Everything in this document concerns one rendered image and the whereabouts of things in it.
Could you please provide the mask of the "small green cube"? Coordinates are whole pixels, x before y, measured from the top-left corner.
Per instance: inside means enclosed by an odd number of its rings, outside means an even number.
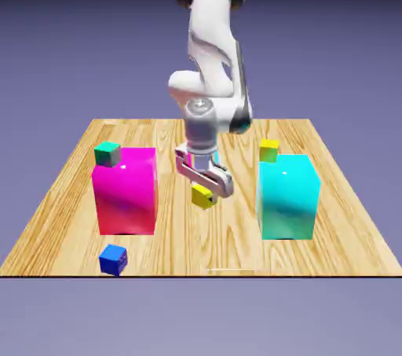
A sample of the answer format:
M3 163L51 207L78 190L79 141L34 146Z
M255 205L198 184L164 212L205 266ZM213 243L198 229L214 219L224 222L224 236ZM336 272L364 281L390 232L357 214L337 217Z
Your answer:
M118 143L103 141L94 148L96 165L114 167L121 161L121 145Z

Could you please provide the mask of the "small yellow cube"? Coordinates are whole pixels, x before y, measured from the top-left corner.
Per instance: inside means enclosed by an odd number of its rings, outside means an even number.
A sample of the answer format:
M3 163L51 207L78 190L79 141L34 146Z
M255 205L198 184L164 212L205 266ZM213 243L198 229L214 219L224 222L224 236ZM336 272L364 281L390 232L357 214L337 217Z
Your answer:
M275 163L279 146L278 140L263 138L259 147L259 160L261 162Z
M208 196L211 194L213 193L208 188L200 184L192 185L192 203L198 207L201 207L203 210L214 206L214 204L209 204L207 200Z

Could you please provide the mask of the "large cyan box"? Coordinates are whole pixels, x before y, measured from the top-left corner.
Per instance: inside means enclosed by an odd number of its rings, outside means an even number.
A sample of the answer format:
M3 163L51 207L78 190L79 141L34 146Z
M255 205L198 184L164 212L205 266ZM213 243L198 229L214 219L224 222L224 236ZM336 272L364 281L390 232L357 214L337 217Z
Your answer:
M311 240L321 180L307 155L258 163L256 214L264 240Z

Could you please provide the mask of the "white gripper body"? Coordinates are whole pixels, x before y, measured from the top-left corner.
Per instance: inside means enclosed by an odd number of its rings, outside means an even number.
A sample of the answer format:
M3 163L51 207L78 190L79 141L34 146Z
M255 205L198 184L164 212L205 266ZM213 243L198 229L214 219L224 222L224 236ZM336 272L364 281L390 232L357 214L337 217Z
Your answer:
M219 164L218 151L208 154L195 154L186 147L176 147L176 168L191 182L209 189L215 196L230 197L234 192L232 175Z

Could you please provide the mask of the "large magenta box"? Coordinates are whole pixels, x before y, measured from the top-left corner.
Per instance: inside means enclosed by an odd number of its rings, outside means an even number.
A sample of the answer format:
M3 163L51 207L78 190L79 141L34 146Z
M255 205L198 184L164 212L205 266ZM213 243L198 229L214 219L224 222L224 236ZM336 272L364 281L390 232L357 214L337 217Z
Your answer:
M158 214L156 148L121 149L113 167L96 165L92 172L101 235L152 235Z

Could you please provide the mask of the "small blue cube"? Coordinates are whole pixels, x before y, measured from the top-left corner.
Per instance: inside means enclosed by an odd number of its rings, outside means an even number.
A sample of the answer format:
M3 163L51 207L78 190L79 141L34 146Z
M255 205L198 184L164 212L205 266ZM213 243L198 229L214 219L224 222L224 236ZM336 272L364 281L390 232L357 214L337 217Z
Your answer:
M99 255L100 271L119 276L128 263L127 251L124 247L108 244Z

